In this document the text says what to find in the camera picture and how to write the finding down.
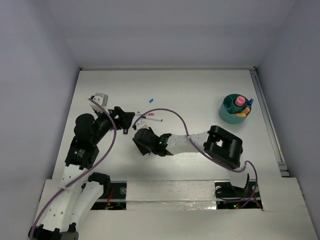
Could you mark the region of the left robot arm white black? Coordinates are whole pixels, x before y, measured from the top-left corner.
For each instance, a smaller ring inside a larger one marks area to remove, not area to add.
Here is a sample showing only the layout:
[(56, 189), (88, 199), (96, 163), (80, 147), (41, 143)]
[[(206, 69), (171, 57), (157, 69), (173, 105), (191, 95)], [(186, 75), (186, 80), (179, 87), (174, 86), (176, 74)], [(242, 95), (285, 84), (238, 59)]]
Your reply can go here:
[(97, 117), (84, 113), (76, 118), (60, 188), (40, 211), (28, 233), (29, 239), (79, 238), (79, 229), (95, 202), (113, 193), (110, 176), (93, 171), (99, 154), (98, 143), (111, 129), (127, 134), (134, 116), (135, 113), (116, 106), (100, 110)]

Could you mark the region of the orange highlighter cap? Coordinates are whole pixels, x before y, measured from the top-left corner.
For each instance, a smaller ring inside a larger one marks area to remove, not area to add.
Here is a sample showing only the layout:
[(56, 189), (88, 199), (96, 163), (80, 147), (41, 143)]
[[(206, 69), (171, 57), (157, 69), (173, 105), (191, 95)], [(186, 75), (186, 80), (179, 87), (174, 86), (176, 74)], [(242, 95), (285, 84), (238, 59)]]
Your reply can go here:
[(251, 108), (250, 108), (250, 107), (246, 107), (246, 108), (242, 111), (242, 113), (243, 113), (243, 114), (248, 114), (250, 111), (251, 111)]

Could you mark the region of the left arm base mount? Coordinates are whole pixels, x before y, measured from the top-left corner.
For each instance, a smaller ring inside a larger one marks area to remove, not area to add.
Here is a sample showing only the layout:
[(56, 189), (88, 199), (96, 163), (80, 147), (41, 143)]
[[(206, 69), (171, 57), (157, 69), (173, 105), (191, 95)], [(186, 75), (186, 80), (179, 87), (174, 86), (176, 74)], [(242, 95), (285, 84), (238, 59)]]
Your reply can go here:
[(115, 211), (127, 209), (126, 181), (111, 181), (109, 175), (94, 172), (82, 184), (82, 192), (89, 190), (89, 183), (92, 182), (96, 182), (99, 186), (102, 186), (102, 195), (92, 205), (91, 210)]

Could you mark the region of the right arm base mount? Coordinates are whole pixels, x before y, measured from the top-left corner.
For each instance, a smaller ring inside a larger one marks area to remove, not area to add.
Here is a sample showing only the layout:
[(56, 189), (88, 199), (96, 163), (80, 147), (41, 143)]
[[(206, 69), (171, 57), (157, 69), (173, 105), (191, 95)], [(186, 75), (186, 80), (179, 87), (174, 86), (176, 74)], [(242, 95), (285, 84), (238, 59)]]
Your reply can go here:
[(259, 185), (253, 179), (244, 188), (229, 181), (216, 181), (214, 185), (217, 210), (263, 209)]

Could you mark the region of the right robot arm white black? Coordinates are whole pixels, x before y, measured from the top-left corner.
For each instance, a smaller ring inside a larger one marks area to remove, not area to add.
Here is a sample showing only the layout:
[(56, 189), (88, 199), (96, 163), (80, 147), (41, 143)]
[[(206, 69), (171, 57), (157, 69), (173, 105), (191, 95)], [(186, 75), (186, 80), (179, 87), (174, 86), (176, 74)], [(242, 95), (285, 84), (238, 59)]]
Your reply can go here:
[(241, 166), (243, 141), (217, 125), (211, 126), (209, 131), (190, 135), (166, 133), (157, 136), (150, 127), (141, 128), (135, 133), (133, 142), (142, 155), (152, 153), (166, 157), (184, 153), (204, 154), (227, 170), (230, 190), (235, 196), (242, 196), (249, 189), (248, 174)]

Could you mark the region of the yellow orange cap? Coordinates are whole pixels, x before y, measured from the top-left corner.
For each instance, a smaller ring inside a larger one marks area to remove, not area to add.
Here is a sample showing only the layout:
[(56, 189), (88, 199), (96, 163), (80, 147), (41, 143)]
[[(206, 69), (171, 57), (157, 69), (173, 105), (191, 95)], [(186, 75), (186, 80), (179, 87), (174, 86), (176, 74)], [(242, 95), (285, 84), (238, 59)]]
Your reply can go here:
[(245, 118), (247, 116), (247, 114), (245, 114), (245, 113), (237, 113), (237, 114), (235, 114), (235, 116), (238, 117), (238, 118)]

